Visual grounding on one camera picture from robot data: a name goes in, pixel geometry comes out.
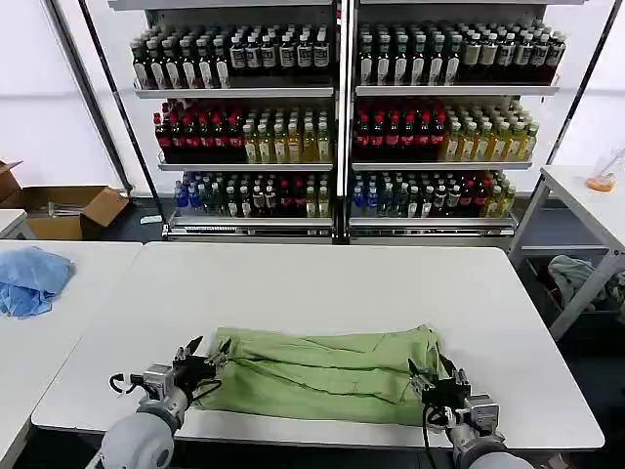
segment wire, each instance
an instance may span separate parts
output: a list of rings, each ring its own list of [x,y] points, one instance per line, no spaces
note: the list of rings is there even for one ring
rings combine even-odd
[[[426,419],[426,417],[428,415],[429,408],[431,408],[429,405],[423,406],[423,423],[421,424],[421,428],[423,430],[423,443],[426,447],[426,455],[430,460],[430,465],[432,466],[432,469],[437,469],[437,465],[434,463],[434,458],[432,457],[432,452],[430,451],[430,440],[428,440],[428,420]]]

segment green pants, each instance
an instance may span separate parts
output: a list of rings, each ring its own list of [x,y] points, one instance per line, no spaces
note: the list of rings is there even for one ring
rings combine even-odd
[[[220,389],[205,408],[278,417],[420,425],[421,402],[408,384],[407,359],[446,376],[437,335],[426,326],[402,332],[291,337],[220,328],[213,352],[231,338]],[[196,390],[195,395],[210,386]]]

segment blue cloth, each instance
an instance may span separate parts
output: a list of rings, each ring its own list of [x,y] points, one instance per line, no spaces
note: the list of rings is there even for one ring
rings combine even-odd
[[[50,311],[50,299],[63,290],[70,264],[35,246],[0,252],[0,313],[25,318]]]

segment red bottle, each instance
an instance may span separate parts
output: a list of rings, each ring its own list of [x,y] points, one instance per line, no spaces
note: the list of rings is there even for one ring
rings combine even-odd
[[[158,141],[158,145],[162,149],[169,149],[172,146],[172,141],[169,138],[169,132],[167,128],[160,121],[160,114],[154,113],[154,135]]]
[[[241,126],[236,116],[231,115],[228,119],[228,137],[230,146],[240,149],[243,146],[243,138],[241,137]]]
[[[197,133],[199,135],[199,144],[201,147],[211,149],[215,146],[215,139],[211,135],[206,115],[204,114],[199,114],[199,128],[197,129]]]
[[[399,113],[396,111],[391,116],[385,141],[387,147],[392,149],[399,143]]]
[[[219,112],[213,115],[213,127],[215,128],[215,147],[225,148],[228,146],[228,135],[224,128],[224,122]]]
[[[371,129],[371,137],[369,142],[373,147],[379,148],[384,142],[384,117],[380,114],[375,116],[375,123],[373,129]]]
[[[171,112],[169,118],[171,119],[169,135],[171,136],[172,144],[175,149],[183,149],[185,147],[185,136],[183,135],[183,128],[178,122],[178,114]]]
[[[360,115],[360,123],[355,131],[355,140],[361,147],[369,145],[369,117],[367,114]]]
[[[410,148],[414,145],[414,113],[409,112],[401,129],[401,145]]]

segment yellow bottle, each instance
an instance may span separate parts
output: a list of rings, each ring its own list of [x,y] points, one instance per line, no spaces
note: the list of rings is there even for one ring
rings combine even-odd
[[[517,122],[515,124],[515,131],[512,134],[512,140],[506,152],[506,161],[517,161],[519,158],[519,150],[521,149],[521,143],[525,140],[525,124]]]
[[[491,122],[483,121],[481,123],[481,132],[479,135],[476,133],[478,137],[476,138],[476,142],[474,144],[474,155],[471,158],[472,161],[486,161],[486,150],[488,149],[488,144],[490,143],[491,129]]]
[[[282,124],[273,125],[273,147],[275,149],[275,161],[278,164],[289,162],[289,145],[284,135]]]
[[[468,121],[465,135],[460,139],[460,145],[456,151],[456,161],[471,161],[476,130],[478,130],[478,125],[473,120]]]
[[[458,142],[460,141],[460,122],[454,121],[451,123],[451,132],[445,145],[440,152],[441,161],[453,161],[458,150]]]
[[[289,122],[289,161],[291,163],[302,162],[302,139],[297,130],[297,122]]]
[[[312,122],[304,124],[304,140],[302,141],[304,162],[312,163],[316,160],[316,138]]]

